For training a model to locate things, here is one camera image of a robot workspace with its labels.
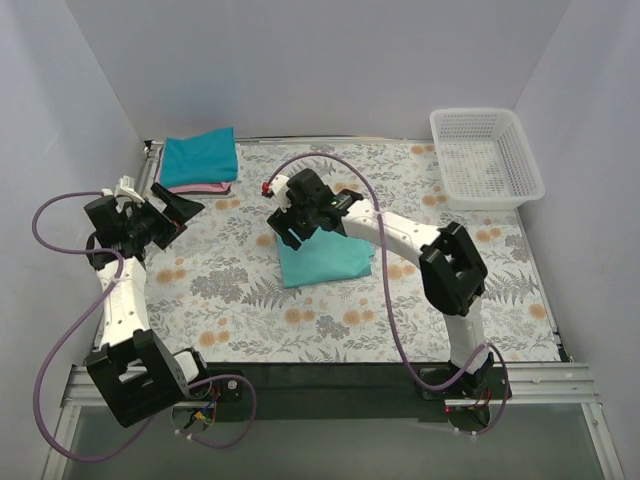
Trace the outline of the teal green t shirt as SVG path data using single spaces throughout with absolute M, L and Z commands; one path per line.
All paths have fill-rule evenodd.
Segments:
M 373 246 L 364 240 L 317 230 L 298 250 L 277 238 L 285 288 L 351 280 L 371 274 Z

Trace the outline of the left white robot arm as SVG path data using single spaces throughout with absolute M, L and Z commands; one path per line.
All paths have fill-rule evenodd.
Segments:
M 129 176 L 85 205 L 94 231 L 87 242 L 99 245 L 89 263 L 107 292 L 103 334 L 86 369 L 107 406 L 130 427 L 184 398 L 205 398 L 213 386 L 201 354 L 193 348 L 172 353 L 152 330 L 146 305 L 146 248 L 168 247 L 204 206 L 158 183 L 151 187 L 165 207 L 158 210 L 135 189 Z

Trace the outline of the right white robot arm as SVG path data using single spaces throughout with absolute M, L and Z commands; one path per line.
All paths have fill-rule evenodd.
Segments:
M 487 388 L 494 361 L 481 316 L 488 269 L 462 225 L 436 227 L 383 212 L 372 197 L 349 189 L 333 192 L 311 169 L 293 177 L 276 175 L 263 184 L 261 193 L 276 200 L 268 223 L 293 250 L 323 230 L 367 241 L 382 254 L 394 253 L 413 264 L 421 273 L 426 299 L 443 315 L 452 374 L 440 385 L 429 385 L 417 374 L 417 384 L 469 398 Z

